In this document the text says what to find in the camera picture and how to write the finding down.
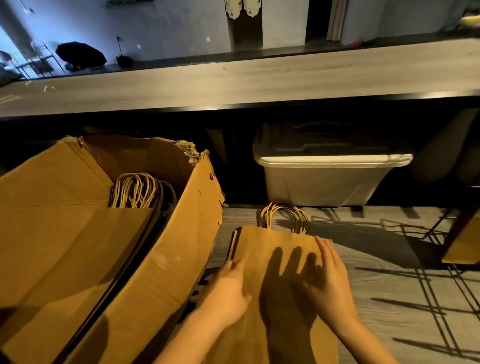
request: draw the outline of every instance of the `floor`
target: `floor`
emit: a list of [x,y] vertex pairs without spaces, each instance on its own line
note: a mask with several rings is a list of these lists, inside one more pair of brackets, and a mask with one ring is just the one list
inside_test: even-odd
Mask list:
[[[435,244],[448,231],[440,224],[432,243],[421,240],[441,215],[435,207],[303,209],[308,233],[333,239],[345,262],[363,322],[401,363],[480,363],[480,271],[455,277],[439,264]],[[226,208],[209,267],[223,264],[233,230],[256,225],[257,208]],[[274,217],[275,230],[290,221]],[[355,363],[340,344],[340,364]]]

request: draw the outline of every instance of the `bin lid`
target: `bin lid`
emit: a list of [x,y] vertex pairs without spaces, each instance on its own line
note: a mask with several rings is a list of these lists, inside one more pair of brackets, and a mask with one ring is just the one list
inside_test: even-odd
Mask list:
[[262,166],[281,168],[392,168],[413,158],[391,136],[329,122],[265,123],[253,152]]

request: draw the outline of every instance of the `plastic storage bin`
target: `plastic storage bin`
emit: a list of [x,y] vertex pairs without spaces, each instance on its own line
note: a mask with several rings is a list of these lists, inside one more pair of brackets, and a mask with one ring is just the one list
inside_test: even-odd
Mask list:
[[253,153],[268,199],[299,206],[364,205],[389,170],[413,158],[399,141],[325,123],[266,123]]

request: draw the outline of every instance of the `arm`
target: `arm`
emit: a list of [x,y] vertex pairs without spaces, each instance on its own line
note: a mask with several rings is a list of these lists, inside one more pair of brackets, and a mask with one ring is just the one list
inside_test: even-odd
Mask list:
[[159,355],[155,364],[200,364],[222,331],[247,311],[250,295],[242,295],[244,261],[232,269],[225,263],[218,276],[185,320],[176,336]]
[[347,270],[332,241],[316,237],[322,267],[313,281],[299,278],[318,316],[342,341],[359,364],[398,364],[385,346],[360,321],[353,301]]

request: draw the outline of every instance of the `umbrella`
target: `umbrella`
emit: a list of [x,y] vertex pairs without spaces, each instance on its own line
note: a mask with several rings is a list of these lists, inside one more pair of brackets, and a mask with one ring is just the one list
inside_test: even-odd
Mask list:
[[107,62],[102,52],[85,43],[62,43],[55,53],[65,62],[80,68],[102,67]]

